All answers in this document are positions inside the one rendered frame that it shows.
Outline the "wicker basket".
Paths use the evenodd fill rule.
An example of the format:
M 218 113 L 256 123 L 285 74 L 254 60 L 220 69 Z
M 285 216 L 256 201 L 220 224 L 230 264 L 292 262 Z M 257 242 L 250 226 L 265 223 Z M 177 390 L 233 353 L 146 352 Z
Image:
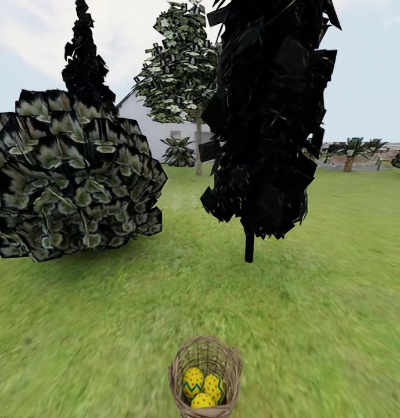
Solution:
M 233 366 L 231 366 L 233 371 L 231 372 L 232 369 L 226 365 L 228 361 L 225 360 L 225 364 L 221 368 L 219 375 L 225 385 L 225 396 L 222 404 L 217 407 L 208 406 L 192 409 L 186 400 L 185 392 L 182 386 L 185 374 L 184 364 L 187 363 L 186 360 L 190 357 L 190 353 L 188 354 L 188 345 L 199 343 L 200 341 L 206 341 L 203 345 L 203 347 L 206 348 L 210 348 L 211 343 L 215 344 L 216 346 L 214 348 L 217 352 L 219 352 L 218 347 L 222 346 L 222 349 L 225 351 L 225 356 L 228 359 L 230 358 L 233 362 Z M 203 360 L 206 363 L 210 363 L 209 353 L 207 353 L 207 355 L 207 359 L 203 358 Z M 214 362 L 214 372 L 217 374 L 219 372 L 219 362 Z M 236 401 L 239 399 L 242 368 L 243 362 L 237 348 L 228 348 L 223 342 L 214 336 L 197 336 L 186 341 L 179 348 L 176 353 L 176 357 L 172 361 L 172 364 L 168 366 L 168 370 L 166 371 L 168 386 L 174 396 L 181 418 L 229 418 L 229 415 L 232 414 L 232 410 L 235 407 Z

